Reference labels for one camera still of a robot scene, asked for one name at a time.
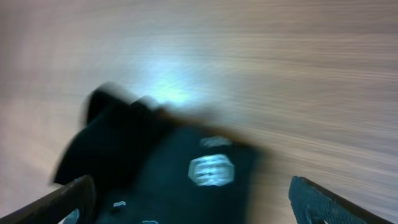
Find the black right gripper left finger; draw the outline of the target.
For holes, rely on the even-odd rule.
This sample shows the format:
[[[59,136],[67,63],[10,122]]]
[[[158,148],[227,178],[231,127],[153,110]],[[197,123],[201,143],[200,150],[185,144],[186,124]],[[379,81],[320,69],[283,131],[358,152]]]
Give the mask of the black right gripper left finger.
[[[96,191],[84,175],[52,193],[1,218],[2,224],[93,223]]]

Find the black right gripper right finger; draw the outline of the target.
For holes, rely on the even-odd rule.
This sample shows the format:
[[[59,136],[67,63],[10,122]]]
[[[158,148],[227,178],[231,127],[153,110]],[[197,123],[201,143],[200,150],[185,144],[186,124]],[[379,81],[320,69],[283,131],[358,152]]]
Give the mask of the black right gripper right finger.
[[[304,177],[292,177],[289,200],[298,224],[391,224]]]

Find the black polo shirt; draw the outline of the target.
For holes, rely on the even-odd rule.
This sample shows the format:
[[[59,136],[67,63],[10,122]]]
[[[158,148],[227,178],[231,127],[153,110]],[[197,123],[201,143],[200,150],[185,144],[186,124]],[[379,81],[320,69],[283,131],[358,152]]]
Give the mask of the black polo shirt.
[[[260,158],[250,145],[177,124],[101,86],[53,180],[93,178],[95,223],[244,223]]]

